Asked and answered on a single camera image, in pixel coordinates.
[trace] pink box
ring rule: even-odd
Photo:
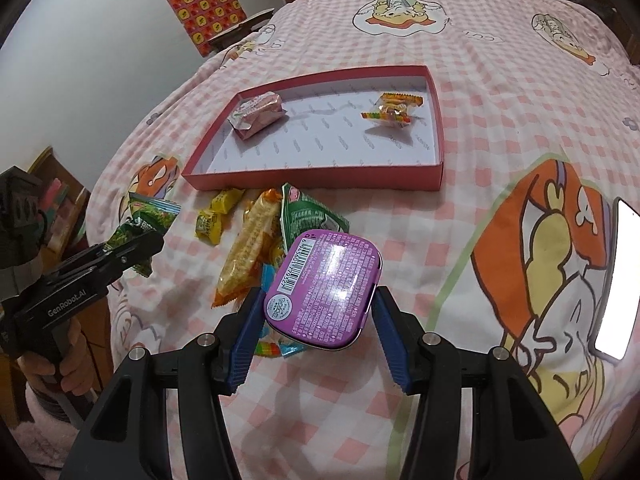
[[[287,117],[247,140],[226,120],[265,92],[282,97]],[[363,119],[383,92],[421,95],[405,128]],[[183,176],[195,189],[226,187],[373,188],[436,191],[444,139],[435,84],[425,66],[348,68],[303,75],[236,94],[194,150]]]

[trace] purple tin box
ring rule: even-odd
[[[264,315],[291,339],[341,350],[363,329],[381,270],[371,242],[312,229],[289,249],[264,298]]]

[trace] green snack package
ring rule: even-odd
[[[349,232],[346,218],[288,183],[282,186],[280,227],[286,251],[296,237],[309,229]]]
[[[179,204],[133,192],[129,193],[129,207],[131,218],[120,225],[107,240],[105,251],[113,251],[136,236],[152,230],[164,236],[180,212]],[[151,258],[135,264],[133,270],[148,278],[153,272]]]

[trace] white phone screen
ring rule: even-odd
[[[640,216],[622,200],[617,204],[616,259],[594,346],[620,360],[625,356],[640,303]]]

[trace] metal bolt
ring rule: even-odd
[[[496,359],[498,359],[498,361],[506,361],[510,355],[509,351],[502,346],[495,347],[493,350],[491,350],[491,353]]]
[[[211,346],[216,342],[216,336],[211,333],[200,334],[198,336],[198,344],[200,346]]]
[[[427,332],[425,335],[422,336],[422,342],[425,345],[436,346],[436,345],[439,345],[441,341],[442,341],[442,338],[435,332]]]
[[[142,346],[136,346],[135,348],[129,350],[129,359],[131,359],[132,361],[139,361],[145,356],[145,354],[146,350],[142,348]]]

